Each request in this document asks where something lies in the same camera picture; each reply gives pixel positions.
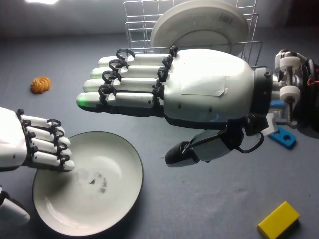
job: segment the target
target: robotic hand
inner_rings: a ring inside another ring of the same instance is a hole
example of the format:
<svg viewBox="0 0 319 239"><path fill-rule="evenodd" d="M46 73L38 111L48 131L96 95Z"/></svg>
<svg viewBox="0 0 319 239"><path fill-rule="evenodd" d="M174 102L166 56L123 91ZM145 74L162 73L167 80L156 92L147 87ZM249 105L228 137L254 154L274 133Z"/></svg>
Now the robotic hand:
<svg viewBox="0 0 319 239"><path fill-rule="evenodd" d="M70 141L57 120L16 113L0 107L0 172L20 166L67 172L75 165L70 160ZM27 223L28 212L0 185L0 231Z"/></svg>
<svg viewBox="0 0 319 239"><path fill-rule="evenodd" d="M319 67L288 50L276 56L275 65L272 76L266 67L250 67L214 50L177 52L174 46L169 54L135 54L120 49L116 56L100 59L76 102L87 111L165 117L171 125L204 129L176 145L165 160L168 166L209 162L234 149L252 152L264 135L277 131L277 124L296 128L293 120L307 125L316 119L312 112L317 107ZM275 122L274 113L269 113L271 99L287 103L287 122ZM247 136L260 134L250 150L240 148L243 129Z"/></svg>

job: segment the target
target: hole in blue piece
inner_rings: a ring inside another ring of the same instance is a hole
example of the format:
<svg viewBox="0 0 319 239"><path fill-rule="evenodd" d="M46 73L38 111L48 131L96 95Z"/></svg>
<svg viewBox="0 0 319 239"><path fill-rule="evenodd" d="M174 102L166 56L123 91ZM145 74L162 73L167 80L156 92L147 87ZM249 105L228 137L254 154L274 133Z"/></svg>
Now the hole in blue piece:
<svg viewBox="0 0 319 239"><path fill-rule="evenodd" d="M284 136L284 141L289 142L289 141L290 141L290 136L285 135L285 136Z"/></svg>

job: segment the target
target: blue object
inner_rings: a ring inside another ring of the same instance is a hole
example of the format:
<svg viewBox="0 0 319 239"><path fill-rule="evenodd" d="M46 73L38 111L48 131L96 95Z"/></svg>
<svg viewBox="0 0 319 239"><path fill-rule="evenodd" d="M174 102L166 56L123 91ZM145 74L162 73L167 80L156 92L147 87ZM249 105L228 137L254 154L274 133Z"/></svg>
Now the blue object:
<svg viewBox="0 0 319 239"><path fill-rule="evenodd" d="M268 137L273 141L277 142L278 144L282 145L287 149L291 149L296 143L296 137L289 133L288 131L284 130L280 126L277 127L278 132L269 135Z"/></svg>
<svg viewBox="0 0 319 239"><path fill-rule="evenodd" d="M270 102L270 108L283 109L286 107L286 103L282 100L272 100Z"/></svg>

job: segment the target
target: yellow block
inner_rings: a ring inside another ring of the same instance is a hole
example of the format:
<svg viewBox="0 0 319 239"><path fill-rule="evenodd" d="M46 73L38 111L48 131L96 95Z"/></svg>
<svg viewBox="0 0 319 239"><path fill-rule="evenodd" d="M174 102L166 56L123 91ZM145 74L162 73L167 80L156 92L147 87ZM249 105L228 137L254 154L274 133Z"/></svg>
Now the yellow block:
<svg viewBox="0 0 319 239"><path fill-rule="evenodd" d="M299 213L287 202L283 202L257 226L267 239L276 239L299 217Z"/></svg>

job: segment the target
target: dish rack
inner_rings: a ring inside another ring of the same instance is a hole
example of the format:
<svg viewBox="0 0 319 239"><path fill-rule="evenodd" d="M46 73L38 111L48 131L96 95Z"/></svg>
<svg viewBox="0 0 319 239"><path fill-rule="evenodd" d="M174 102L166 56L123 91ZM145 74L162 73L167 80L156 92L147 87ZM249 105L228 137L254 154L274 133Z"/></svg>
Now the dish rack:
<svg viewBox="0 0 319 239"><path fill-rule="evenodd" d="M139 0L123 3L126 15L126 37L129 49L135 53L154 53L170 49L168 47L151 47L151 31L157 20L172 7L189 0ZM243 50L238 55L251 66L257 66L263 42L254 41L258 14L255 13L257 0L225 0L243 13L249 25L247 41L231 44L200 46L214 47L216 50L230 52L232 45L242 45Z"/></svg>

